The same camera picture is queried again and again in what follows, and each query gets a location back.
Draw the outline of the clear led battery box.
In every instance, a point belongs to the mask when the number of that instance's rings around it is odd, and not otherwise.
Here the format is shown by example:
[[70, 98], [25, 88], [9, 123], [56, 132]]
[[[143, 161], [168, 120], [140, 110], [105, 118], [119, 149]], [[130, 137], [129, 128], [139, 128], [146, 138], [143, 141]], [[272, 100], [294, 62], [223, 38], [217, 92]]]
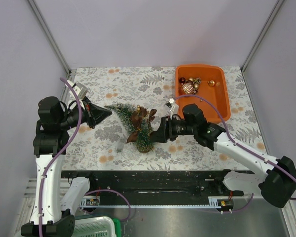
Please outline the clear led battery box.
[[116, 146], [116, 151], [118, 153], [122, 152], [124, 149], [125, 143], [124, 142], [118, 142], [117, 146]]

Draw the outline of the small green christmas tree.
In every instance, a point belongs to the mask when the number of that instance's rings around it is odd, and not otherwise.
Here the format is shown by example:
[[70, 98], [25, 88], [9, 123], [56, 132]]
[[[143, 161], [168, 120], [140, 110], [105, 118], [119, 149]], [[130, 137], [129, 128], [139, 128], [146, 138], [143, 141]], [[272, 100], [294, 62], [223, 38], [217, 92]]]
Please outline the small green christmas tree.
[[[116, 113], [129, 136], [132, 132], [135, 131], [130, 117], [132, 113], [137, 110], [137, 106], [133, 106], [131, 104], [116, 103], [113, 105], [106, 105], [105, 108]], [[154, 142], [150, 141], [149, 139], [150, 134], [153, 132], [151, 122], [149, 122], [147, 114], [142, 122], [142, 131], [140, 131], [137, 141], [130, 142], [133, 143], [136, 149], [143, 154], [150, 152], [154, 147]]]

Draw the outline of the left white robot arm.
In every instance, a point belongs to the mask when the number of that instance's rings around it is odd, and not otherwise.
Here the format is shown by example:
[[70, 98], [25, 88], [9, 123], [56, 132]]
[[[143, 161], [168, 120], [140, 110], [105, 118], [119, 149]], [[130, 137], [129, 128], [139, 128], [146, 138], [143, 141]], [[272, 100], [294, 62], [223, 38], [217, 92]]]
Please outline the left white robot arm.
[[37, 164], [36, 199], [30, 221], [21, 227], [23, 237], [70, 237], [74, 232], [74, 214], [84, 194], [96, 192], [96, 181], [73, 178], [60, 199], [62, 166], [66, 148], [73, 140], [68, 130], [79, 130], [86, 123], [95, 128], [112, 115], [108, 109], [94, 105], [88, 98], [75, 101], [73, 109], [57, 97], [49, 96], [38, 104], [39, 120], [33, 141]]

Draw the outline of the orange plastic bin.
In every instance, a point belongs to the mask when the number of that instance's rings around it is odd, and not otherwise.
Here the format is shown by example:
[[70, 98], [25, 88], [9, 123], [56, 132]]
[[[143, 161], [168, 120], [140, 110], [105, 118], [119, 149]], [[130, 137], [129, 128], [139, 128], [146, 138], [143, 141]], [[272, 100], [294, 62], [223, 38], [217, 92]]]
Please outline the orange plastic bin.
[[[227, 86], [225, 81], [224, 72], [220, 67], [210, 66], [204, 64], [191, 64], [191, 65], [180, 65], [176, 68], [175, 73], [175, 97], [181, 96], [184, 93], [182, 92], [182, 86], [179, 82], [180, 78], [185, 78], [186, 80], [193, 78], [201, 78], [202, 82], [198, 88], [198, 96], [201, 96], [202, 99], [199, 99], [194, 96], [183, 97], [176, 100], [176, 103], [179, 105], [178, 114], [183, 116], [183, 107], [188, 104], [196, 104], [198, 108], [203, 111], [203, 114], [207, 121], [213, 123], [219, 123], [221, 119], [219, 118], [217, 112], [212, 108], [207, 102], [211, 102], [218, 109], [222, 118], [227, 121], [230, 118], [230, 105], [229, 97], [227, 92]], [[208, 82], [213, 80], [215, 85], [210, 87]]]

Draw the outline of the brown ribbon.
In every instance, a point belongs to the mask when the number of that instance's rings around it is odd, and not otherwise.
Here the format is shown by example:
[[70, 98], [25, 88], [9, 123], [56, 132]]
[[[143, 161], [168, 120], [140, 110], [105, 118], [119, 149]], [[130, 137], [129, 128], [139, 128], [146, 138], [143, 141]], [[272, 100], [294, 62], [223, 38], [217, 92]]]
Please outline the brown ribbon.
[[155, 119], [155, 114], [156, 114], [157, 110], [156, 109], [151, 109], [148, 112], [148, 120], [149, 122], [153, 121]]

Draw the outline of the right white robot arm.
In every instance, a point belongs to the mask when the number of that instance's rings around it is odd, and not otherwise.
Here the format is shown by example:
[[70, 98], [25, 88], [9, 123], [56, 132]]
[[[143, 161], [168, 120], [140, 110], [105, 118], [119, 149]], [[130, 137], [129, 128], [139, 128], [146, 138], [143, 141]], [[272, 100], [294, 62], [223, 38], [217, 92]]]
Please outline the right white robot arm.
[[159, 128], [149, 138], [155, 143], [167, 143], [184, 135], [192, 135], [199, 145], [225, 154], [249, 169], [250, 173], [228, 171], [214, 184], [218, 194], [243, 191], [261, 195], [277, 208], [295, 199], [296, 168], [290, 158], [257, 152], [232, 137], [227, 129], [208, 122], [196, 104], [184, 106], [182, 118], [178, 115], [162, 117]]

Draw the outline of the brown ribbon bow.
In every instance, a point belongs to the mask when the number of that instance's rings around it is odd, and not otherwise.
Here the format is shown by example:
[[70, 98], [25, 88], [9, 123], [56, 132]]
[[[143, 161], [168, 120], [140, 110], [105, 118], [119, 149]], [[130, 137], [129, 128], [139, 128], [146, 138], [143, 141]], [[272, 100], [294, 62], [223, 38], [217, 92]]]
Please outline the brown ribbon bow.
[[139, 133], [140, 133], [140, 131], [142, 131], [141, 125], [142, 125], [144, 118], [138, 116], [137, 110], [132, 113], [130, 119], [131, 119], [131, 122], [132, 122], [132, 125], [133, 125], [135, 131], [130, 134], [126, 143], [137, 141], [137, 139], [139, 137]]

